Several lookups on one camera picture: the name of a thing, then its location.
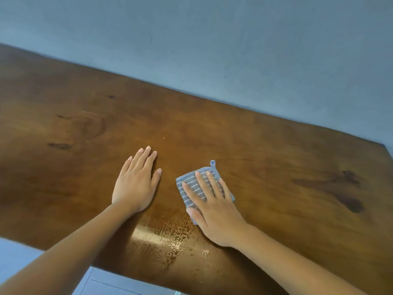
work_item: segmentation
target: forearm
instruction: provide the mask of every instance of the forearm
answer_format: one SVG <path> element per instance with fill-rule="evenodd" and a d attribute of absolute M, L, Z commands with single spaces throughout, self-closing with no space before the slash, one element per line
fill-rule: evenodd
<path fill-rule="evenodd" d="M 0 286 L 2 294 L 71 294 L 105 243 L 130 217 L 119 204 L 43 253 Z"/>
<path fill-rule="evenodd" d="M 364 294 L 253 226 L 248 225 L 241 235 L 234 247 L 291 295 Z"/>

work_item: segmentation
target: person's left hand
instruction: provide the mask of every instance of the person's left hand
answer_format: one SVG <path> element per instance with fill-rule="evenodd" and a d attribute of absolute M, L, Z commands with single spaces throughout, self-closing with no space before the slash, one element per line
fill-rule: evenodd
<path fill-rule="evenodd" d="M 161 178 L 161 169 L 151 176 L 157 151 L 149 156 L 150 150 L 150 146 L 145 151 L 141 148 L 134 158 L 131 156 L 127 159 L 113 190 L 112 204 L 121 202 L 130 208 L 130 213 L 142 211 L 149 206 Z"/>

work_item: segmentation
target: white tile floor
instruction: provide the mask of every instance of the white tile floor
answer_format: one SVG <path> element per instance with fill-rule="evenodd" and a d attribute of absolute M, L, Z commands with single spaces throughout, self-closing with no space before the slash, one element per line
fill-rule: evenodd
<path fill-rule="evenodd" d="M 37 258 L 42 252 L 7 239 L 0 238 L 0 283 Z M 175 295 L 170 289 L 90 267 L 73 295 Z"/>

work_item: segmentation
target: blue-gray wall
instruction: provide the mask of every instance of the blue-gray wall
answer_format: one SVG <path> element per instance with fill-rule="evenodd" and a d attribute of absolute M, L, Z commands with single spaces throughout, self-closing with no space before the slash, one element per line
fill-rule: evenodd
<path fill-rule="evenodd" d="M 0 0 L 0 42 L 393 150 L 393 0 Z"/>

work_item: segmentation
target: dish towel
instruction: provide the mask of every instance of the dish towel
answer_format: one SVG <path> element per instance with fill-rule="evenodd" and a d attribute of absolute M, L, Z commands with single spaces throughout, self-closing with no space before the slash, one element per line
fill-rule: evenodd
<path fill-rule="evenodd" d="M 204 179 L 204 181 L 206 182 L 206 184 L 208 185 L 208 187 L 210 188 L 210 190 L 212 191 L 213 189 L 211 188 L 211 184 L 209 182 L 209 179 L 206 176 L 206 171 L 210 171 L 211 174 L 213 175 L 214 179 L 218 183 L 219 188 L 220 188 L 222 194 L 224 194 L 224 192 L 222 190 L 222 187 L 221 187 L 221 184 L 219 183 L 219 178 L 221 178 L 221 177 L 220 177 L 219 172 L 216 169 L 216 162 L 215 162 L 215 160 L 211 160 L 210 161 L 210 167 L 203 167 L 203 168 L 200 168 L 198 171 L 201 174 L 201 176 Z M 198 210 L 197 206 L 187 196 L 187 194 L 185 193 L 185 191 L 184 191 L 184 189 L 182 187 L 182 182 L 185 181 L 191 187 L 191 189 L 194 191 L 194 193 L 196 193 L 204 202 L 206 202 L 206 196 L 203 193 L 202 189 L 200 188 L 197 179 L 195 178 L 195 172 L 196 171 L 189 172 L 187 174 L 184 174 L 183 176 L 180 176 L 180 177 L 176 178 L 176 186 L 177 186 L 177 189 L 179 190 L 180 195 L 181 195 L 181 197 L 182 197 L 182 199 L 184 201 L 185 207 L 186 208 L 192 207 L 192 208 L 195 208 L 195 209 Z M 233 196 L 232 193 L 231 193 L 231 198 L 232 198 L 232 201 L 235 200 L 235 197 Z"/>

